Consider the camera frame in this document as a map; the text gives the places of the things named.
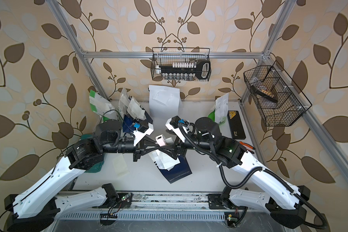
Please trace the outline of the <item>pink mini stapler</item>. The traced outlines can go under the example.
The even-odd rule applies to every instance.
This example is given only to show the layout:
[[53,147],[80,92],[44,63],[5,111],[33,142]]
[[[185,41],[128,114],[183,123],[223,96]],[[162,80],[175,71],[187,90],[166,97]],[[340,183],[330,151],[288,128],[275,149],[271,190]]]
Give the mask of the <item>pink mini stapler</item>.
[[163,135],[159,135],[157,136],[156,138],[156,143],[160,146],[160,147],[163,147],[163,146],[166,146],[167,143],[165,141],[165,137]]

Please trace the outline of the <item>receipt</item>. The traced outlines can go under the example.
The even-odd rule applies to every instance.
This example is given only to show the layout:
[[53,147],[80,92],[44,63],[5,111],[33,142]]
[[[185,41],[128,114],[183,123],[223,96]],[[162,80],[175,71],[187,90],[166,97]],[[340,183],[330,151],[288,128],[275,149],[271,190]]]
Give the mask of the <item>receipt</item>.
[[160,170],[170,171],[177,164],[180,164],[179,158],[175,160],[166,153],[159,150],[149,153],[149,156]]
[[115,170],[117,177],[123,177],[124,175],[129,173],[128,166],[127,166],[125,159],[124,159],[124,156],[122,154],[116,156],[112,160],[112,163],[113,163],[114,170]]
[[127,112],[134,119],[146,120],[146,111],[141,108],[140,103],[134,97],[130,99]]

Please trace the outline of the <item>navy bag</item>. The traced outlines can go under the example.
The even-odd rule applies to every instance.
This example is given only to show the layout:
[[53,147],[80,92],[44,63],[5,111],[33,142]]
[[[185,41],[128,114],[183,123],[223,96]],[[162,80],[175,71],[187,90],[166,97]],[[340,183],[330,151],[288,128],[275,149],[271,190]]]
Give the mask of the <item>navy bag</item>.
[[165,177],[165,179],[173,184],[192,174],[190,166],[185,158],[182,156],[178,157],[179,164],[176,164],[170,171],[159,169],[160,173]]
[[148,127],[148,124],[153,124],[153,119],[149,113],[141,106],[141,104],[134,98],[130,98],[127,112],[133,119],[134,123],[138,123],[141,127]]

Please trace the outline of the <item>navy bag front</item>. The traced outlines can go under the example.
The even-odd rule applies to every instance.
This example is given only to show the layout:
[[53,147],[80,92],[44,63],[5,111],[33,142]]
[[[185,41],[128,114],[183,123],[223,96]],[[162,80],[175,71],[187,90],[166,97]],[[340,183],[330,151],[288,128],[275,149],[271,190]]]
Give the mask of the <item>navy bag front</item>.
[[149,113],[141,106],[141,104],[134,98],[130,98],[127,112],[133,119],[134,123],[138,123],[141,127],[148,127],[148,124],[153,124],[153,119]]

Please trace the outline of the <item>large white paper bag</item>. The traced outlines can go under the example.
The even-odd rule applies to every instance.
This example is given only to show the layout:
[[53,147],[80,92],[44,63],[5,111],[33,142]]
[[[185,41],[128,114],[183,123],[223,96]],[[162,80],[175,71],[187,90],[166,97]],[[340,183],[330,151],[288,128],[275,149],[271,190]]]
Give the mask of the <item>large white paper bag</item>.
[[149,111],[154,118],[169,119],[178,115],[180,89],[149,85]]

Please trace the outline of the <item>blue white Cheerful bag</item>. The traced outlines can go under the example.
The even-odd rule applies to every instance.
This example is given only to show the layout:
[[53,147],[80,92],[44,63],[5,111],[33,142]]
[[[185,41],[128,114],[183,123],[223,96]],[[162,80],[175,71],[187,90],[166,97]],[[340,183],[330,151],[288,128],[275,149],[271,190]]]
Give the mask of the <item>blue white Cheerful bag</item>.
[[121,90],[119,98],[119,113],[121,114],[121,116],[127,116],[130,119],[134,120],[134,117],[128,113],[128,107],[132,98],[133,96],[128,95],[126,88],[123,88]]

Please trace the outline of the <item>green white bag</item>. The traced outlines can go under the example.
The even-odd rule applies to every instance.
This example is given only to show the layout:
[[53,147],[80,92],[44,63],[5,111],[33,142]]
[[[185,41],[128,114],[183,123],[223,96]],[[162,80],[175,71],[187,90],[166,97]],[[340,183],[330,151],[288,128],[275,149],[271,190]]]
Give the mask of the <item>green white bag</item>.
[[103,117],[104,121],[118,118],[114,106],[95,91],[90,90],[89,100],[91,110]]
[[222,125],[225,123],[227,119],[228,114],[228,100],[229,100],[229,94],[226,93],[225,95],[217,98],[215,100],[215,104],[213,109],[211,110],[208,117],[218,125]]

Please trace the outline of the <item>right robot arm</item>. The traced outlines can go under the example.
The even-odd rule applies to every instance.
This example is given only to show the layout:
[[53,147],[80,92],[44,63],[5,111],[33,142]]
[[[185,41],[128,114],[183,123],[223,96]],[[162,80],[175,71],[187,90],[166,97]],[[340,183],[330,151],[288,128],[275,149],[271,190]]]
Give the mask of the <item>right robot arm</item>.
[[156,143],[162,152],[174,159],[184,156],[188,149],[208,155],[216,162],[225,188],[214,204],[227,209],[239,206],[258,209],[269,214],[284,227],[295,229],[306,222],[306,209],[313,209],[308,203],[310,190],[295,186],[260,163],[238,141],[213,134],[178,133],[176,141],[168,144],[161,135]]

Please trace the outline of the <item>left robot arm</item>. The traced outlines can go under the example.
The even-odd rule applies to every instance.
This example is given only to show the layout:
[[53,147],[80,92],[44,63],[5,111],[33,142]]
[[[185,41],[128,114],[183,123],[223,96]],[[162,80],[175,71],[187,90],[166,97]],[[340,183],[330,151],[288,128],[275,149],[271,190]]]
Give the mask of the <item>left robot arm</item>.
[[122,204],[127,197],[120,198],[112,184],[71,196],[57,195],[72,180],[103,161],[106,153],[131,153],[137,160],[158,147],[147,137],[137,145],[133,140],[116,136],[110,139],[95,136],[80,140],[67,150],[66,155],[59,157],[55,167],[32,187],[21,194],[10,194],[5,198],[5,212],[9,215],[0,231],[41,232],[54,220],[73,211],[90,207],[114,208]]

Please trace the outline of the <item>green tool case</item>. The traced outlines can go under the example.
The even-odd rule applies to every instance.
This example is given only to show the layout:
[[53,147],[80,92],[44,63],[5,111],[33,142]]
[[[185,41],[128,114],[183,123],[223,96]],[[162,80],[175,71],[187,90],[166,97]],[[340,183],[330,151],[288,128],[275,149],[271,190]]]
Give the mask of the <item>green tool case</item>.
[[103,164],[104,164],[104,161],[101,161],[93,165],[89,170],[86,171],[86,173],[92,173],[92,174],[98,173],[101,170]]

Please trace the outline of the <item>black box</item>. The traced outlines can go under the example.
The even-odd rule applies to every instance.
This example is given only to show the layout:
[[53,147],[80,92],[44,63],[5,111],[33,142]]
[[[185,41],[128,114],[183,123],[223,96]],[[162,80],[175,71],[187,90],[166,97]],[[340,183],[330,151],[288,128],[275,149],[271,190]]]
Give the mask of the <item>black box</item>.
[[245,140],[246,134],[238,111],[228,111],[228,123],[231,136],[236,140]]

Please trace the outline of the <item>black socket set holder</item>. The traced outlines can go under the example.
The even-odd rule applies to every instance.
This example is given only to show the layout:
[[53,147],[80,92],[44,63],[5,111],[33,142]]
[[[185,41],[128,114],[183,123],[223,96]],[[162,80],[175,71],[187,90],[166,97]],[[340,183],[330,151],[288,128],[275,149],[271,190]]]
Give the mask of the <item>black socket set holder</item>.
[[183,75],[183,77],[192,77],[197,80],[209,79],[211,76],[211,62],[209,60],[194,60],[189,62],[166,62],[162,64],[154,64],[151,67],[151,74],[154,77],[157,74],[167,74],[167,77]]

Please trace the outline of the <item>dark tool in basket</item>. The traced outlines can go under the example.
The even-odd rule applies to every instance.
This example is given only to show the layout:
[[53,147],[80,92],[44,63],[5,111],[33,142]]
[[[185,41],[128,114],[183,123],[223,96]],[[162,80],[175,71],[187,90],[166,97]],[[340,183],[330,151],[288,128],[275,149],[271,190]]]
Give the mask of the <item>dark tool in basket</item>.
[[254,85],[251,86],[251,90],[254,94],[261,96],[264,99],[267,99],[273,103],[277,103],[277,97],[270,91],[262,90]]

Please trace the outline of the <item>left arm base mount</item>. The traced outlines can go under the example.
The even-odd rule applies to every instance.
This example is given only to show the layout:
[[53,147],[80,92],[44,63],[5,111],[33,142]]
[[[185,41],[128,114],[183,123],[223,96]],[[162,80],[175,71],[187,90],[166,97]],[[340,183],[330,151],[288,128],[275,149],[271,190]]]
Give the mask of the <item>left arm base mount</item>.
[[108,208],[106,213],[100,214],[100,224],[102,226],[112,225],[118,219],[117,213],[122,209],[122,206],[129,206],[131,204],[132,193],[129,192],[120,197],[111,183],[104,184],[92,192],[99,194],[100,189],[105,192],[105,201],[102,205],[97,206],[97,208]]

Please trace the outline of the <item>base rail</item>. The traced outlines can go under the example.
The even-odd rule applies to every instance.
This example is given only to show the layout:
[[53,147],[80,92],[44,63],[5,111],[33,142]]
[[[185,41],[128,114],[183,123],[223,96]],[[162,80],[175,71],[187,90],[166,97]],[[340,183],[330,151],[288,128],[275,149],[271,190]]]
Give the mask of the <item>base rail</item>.
[[62,216],[47,232],[287,232],[261,210],[211,209],[208,192],[132,192],[111,209],[88,208]]

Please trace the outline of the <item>orange handled pliers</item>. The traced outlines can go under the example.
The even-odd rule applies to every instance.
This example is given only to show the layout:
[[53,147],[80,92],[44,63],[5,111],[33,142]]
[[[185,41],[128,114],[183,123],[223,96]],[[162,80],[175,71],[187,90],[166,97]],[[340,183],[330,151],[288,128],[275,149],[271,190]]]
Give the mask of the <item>orange handled pliers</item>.
[[247,143],[241,142],[241,141],[239,141],[239,143],[241,145],[243,145],[248,150],[248,152],[250,152],[251,154],[255,154],[255,152],[254,152],[255,147],[253,147],[252,145],[249,145]]

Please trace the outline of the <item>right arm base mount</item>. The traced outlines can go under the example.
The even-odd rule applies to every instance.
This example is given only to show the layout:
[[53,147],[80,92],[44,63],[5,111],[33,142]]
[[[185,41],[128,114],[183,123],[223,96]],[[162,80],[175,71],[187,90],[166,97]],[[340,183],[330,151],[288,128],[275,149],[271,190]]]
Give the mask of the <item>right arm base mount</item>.
[[233,213],[225,214],[225,224],[228,228],[235,229],[246,216],[248,207],[234,205],[230,200],[231,190],[231,188],[225,187],[222,193],[208,194],[207,197],[209,209],[228,209],[234,211]]

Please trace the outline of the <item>aluminium frame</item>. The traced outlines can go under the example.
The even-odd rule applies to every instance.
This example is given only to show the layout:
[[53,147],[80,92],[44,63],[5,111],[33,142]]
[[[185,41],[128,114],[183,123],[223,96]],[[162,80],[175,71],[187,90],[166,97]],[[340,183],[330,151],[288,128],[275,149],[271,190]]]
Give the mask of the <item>aluminium frame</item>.
[[244,104],[265,161],[323,199],[348,200],[348,1],[52,1],[78,52],[126,90],[178,88]]

